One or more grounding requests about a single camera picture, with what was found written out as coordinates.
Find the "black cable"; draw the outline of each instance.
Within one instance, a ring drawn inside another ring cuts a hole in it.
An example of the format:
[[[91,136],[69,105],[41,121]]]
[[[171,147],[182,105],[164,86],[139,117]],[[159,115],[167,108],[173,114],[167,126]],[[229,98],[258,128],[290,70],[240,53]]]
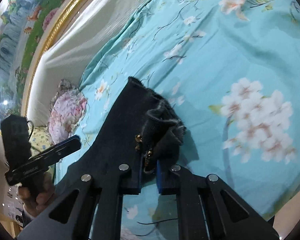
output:
[[[153,223],[141,223],[141,222],[138,222],[138,224],[141,224],[141,225],[153,225],[153,224],[158,224],[158,223],[161,223],[161,222],[165,222],[165,221],[170,221],[170,220],[178,220],[177,218],[170,218],[170,219],[165,219],[165,220],[161,220],[161,221],[157,221],[157,222],[153,222]]]
[[[178,220],[177,218],[170,218],[170,219],[165,219],[165,220],[161,220],[161,221],[157,221],[157,222],[153,222],[153,223],[141,223],[141,222],[138,222],[138,224],[141,224],[141,225],[153,225],[153,224],[158,224],[158,223],[161,223],[161,222],[166,222],[166,221],[171,221],[171,220]],[[148,236],[149,234],[151,234],[154,230],[156,229],[156,227],[154,227],[149,233],[145,234],[145,235],[135,235],[135,236]]]
[[[149,234],[151,234],[153,231],[155,231],[155,227],[149,233],[147,233],[145,235],[135,235],[135,236],[149,236]]]
[[[29,135],[29,137],[28,137],[28,140],[30,140],[31,135],[32,135],[33,130],[34,130],[34,123],[33,123],[31,120],[27,121],[27,123],[31,123],[31,125],[32,125],[31,133],[30,133],[30,135]]]

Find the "silver screw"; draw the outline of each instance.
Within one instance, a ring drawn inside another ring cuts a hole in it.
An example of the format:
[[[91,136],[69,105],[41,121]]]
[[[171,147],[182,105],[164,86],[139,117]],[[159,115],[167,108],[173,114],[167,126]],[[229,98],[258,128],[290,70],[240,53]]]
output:
[[[91,179],[91,175],[90,174],[84,174],[81,176],[81,180],[84,182],[87,182]]]
[[[126,171],[126,170],[128,170],[129,169],[129,165],[128,164],[121,164],[120,166],[119,166],[119,170],[120,171]]]
[[[172,166],[171,166],[171,170],[172,170],[172,171],[180,171],[180,170],[181,170],[181,167],[180,167],[179,165],[175,164],[175,165],[172,165]]]
[[[219,179],[219,177],[216,174],[210,174],[208,179],[212,182],[216,182]]]

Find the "mattress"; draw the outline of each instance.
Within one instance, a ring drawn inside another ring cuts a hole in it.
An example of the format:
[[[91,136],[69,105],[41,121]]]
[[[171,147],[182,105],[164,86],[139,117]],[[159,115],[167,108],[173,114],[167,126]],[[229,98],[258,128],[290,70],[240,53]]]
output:
[[[148,0],[87,65],[82,149],[135,76],[187,127],[179,164],[217,174],[265,219],[300,190],[300,7],[296,0]],[[123,198],[121,239],[178,239],[175,196],[154,181]]]

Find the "finger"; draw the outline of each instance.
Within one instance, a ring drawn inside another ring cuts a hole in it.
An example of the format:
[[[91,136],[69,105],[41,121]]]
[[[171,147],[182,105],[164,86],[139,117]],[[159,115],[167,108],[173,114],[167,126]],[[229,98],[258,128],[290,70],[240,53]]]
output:
[[[18,187],[18,195],[26,206],[35,207],[33,203],[34,201],[31,199],[30,191],[27,187]]]
[[[37,199],[36,199],[37,203],[39,205],[45,204],[51,198],[51,196],[54,194],[54,190],[55,190],[55,187],[52,185],[48,191],[39,193],[39,195],[37,196]]]
[[[56,194],[53,193],[51,198],[49,198],[49,200],[46,203],[37,205],[36,210],[41,213],[56,199],[56,197]]]
[[[54,188],[52,178],[51,178],[51,174],[46,172],[44,174],[43,188],[46,191],[49,191],[49,190],[51,190],[52,187]]]
[[[18,187],[18,195],[22,200],[26,200],[31,197],[30,191],[27,187]]]

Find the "white flower print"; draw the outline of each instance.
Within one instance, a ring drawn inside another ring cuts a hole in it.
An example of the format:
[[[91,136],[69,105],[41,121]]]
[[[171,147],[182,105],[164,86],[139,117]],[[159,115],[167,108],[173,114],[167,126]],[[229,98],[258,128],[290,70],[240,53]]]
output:
[[[176,101],[175,98],[169,98],[168,99],[168,102],[169,102],[170,105],[172,105],[175,101]]]
[[[166,58],[165,60],[176,58],[177,63],[181,64],[183,62],[183,58],[185,57],[185,56],[178,55],[179,54],[179,50],[181,48],[182,48],[182,45],[180,43],[178,43],[176,46],[173,47],[172,50],[166,51],[163,54],[164,57]]]
[[[259,81],[250,82],[247,78],[239,79],[238,83],[231,86],[231,92],[242,99],[249,98],[251,93],[258,92],[262,89]]]
[[[222,99],[223,107],[221,108],[221,114],[226,117],[236,115],[240,110],[241,99],[237,95],[225,96]]]
[[[236,16],[241,20],[248,20],[247,17],[241,11],[242,6],[244,5],[245,0],[222,0],[219,2],[221,6],[221,12],[224,14],[229,14],[232,11],[236,12]]]
[[[129,49],[128,49],[128,54],[131,54],[132,52],[134,52],[134,50],[132,49],[132,47],[129,47]]]
[[[132,208],[128,208],[127,219],[134,219],[138,215],[138,206],[134,205]]]
[[[122,47],[124,49],[128,48],[131,44],[131,38],[126,38],[122,41]]]
[[[127,228],[121,228],[120,240],[141,240]]]
[[[262,159],[268,162],[271,159],[275,159],[277,162],[283,160],[286,155],[285,149],[287,149],[292,144],[292,139],[287,133],[283,133],[280,129],[273,131],[271,137],[263,141],[264,152],[262,154]]]
[[[292,107],[290,102],[283,101],[283,95],[280,91],[275,90],[271,98],[275,105],[275,113],[273,115],[274,125],[280,126],[283,130],[287,130],[290,126],[289,117],[292,116]]]
[[[262,160],[285,160],[296,156],[293,140],[285,131],[290,126],[293,110],[290,102],[275,90],[270,97],[261,94],[259,81],[242,78],[231,86],[231,93],[222,99],[220,113],[227,117],[228,126],[236,122],[240,130],[234,138],[223,143],[223,149],[234,147],[233,155],[241,154],[242,162],[250,158],[250,149],[261,149]]]
[[[178,83],[172,88],[172,93],[171,93],[172,95],[175,95],[175,94],[178,92],[180,85],[181,85],[181,82],[178,82]]]
[[[178,63],[178,65],[182,64],[183,63],[183,58],[182,57],[177,58],[177,63]]]
[[[164,55],[166,58],[171,58],[171,57],[177,56],[177,55],[178,55],[178,52],[179,52],[179,50],[180,50],[181,48],[182,48],[182,45],[181,45],[181,44],[177,44],[176,46],[173,47],[172,50],[165,52],[163,55]]]
[[[181,106],[185,101],[185,97],[184,96],[180,96],[177,98],[177,103],[179,106]]]
[[[104,106],[103,106],[103,110],[104,110],[105,112],[106,112],[107,109],[108,109],[109,102],[110,102],[110,98],[107,98],[107,100],[106,100],[106,102],[105,102],[105,104],[104,104]]]
[[[108,82],[105,82],[104,79],[101,80],[100,87],[96,90],[95,100],[100,100],[103,92],[108,89]]]
[[[196,37],[204,37],[205,35],[206,35],[206,33],[204,31],[198,30],[198,31],[194,32],[194,36],[196,36]]]
[[[195,31],[193,34],[189,35],[186,34],[185,36],[183,36],[183,40],[184,41],[189,41],[189,42],[193,42],[194,38],[202,38],[206,35],[206,33],[204,31]]]
[[[190,24],[191,24],[191,23],[195,23],[196,20],[197,20],[196,17],[190,16],[190,17],[184,19],[184,20],[183,20],[183,23],[184,23],[185,25],[190,26]]]
[[[192,42],[192,41],[194,41],[194,38],[192,38],[191,35],[185,35],[185,36],[183,36],[183,40]]]

